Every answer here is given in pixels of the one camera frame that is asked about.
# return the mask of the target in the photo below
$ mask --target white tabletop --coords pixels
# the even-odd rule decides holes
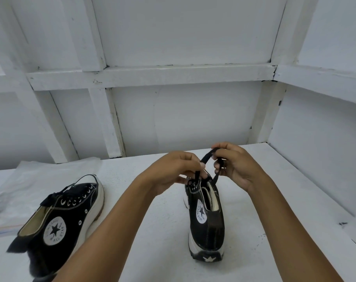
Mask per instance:
[[[275,181],[298,219],[345,282],[356,282],[356,244],[340,222],[352,217],[268,144],[243,146]],[[196,150],[198,157],[209,150]],[[105,218],[136,175],[162,155],[108,159],[98,174],[105,207],[88,235]],[[207,170],[213,174],[211,163]],[[0,185],[12,171],[0,171]],[[172,186],[150,206],[136,235],[121,281],[281,281],[268,240],[248,195],[231,180],[217,183],[225,219],[223,261],[195,261],[188,250],[188,211],[183,186]],[[0,238],[0,281],[32,280],[26,254],[8,254],[13,237]]]

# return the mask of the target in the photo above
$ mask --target clear plastic bag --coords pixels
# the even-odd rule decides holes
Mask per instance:
[[[96,157],[62,164],[21,161],[0,187],[0,236],[16,234],[49,194],[96,174],[100,165]]]

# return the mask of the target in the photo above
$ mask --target person's left arm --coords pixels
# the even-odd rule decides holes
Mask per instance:
[[[174,183],[206,177],[196,155],[173,151],[136,177],[96,231],[58,271],[54,282],[118,281],[137,230],[155,196]]]

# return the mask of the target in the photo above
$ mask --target converse sneaker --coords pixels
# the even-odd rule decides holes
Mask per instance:
[[[206,154],[201,162],[207,163],[215,148]],[[221,168],[224,162],[218,158]],[[225,235],[224,218],[216,182],[218,174],[212,179],[208,174],[206,179],[190,179],[185,185],[185,206],[190,212],[190,234],[188,246],[193,259],[205,262],[222,260],[224,253],[223,241]]]
[[[52,280],[86,239],[104,206],[104,190],[96,175],[85,175],[50,194],[17,233],[7,252],[27,252],[35,281]]]

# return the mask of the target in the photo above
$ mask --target person's left hand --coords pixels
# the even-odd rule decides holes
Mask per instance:
[[[204,171],[205,164],[191,152],[172,151],[154,162],[138,177],[144,183],[150,184],[155,195],[162,194],[174,183],[187,184],[188,179],[180,175],[195,178],[195,171],[200,171],[200,176],[207,177]]]

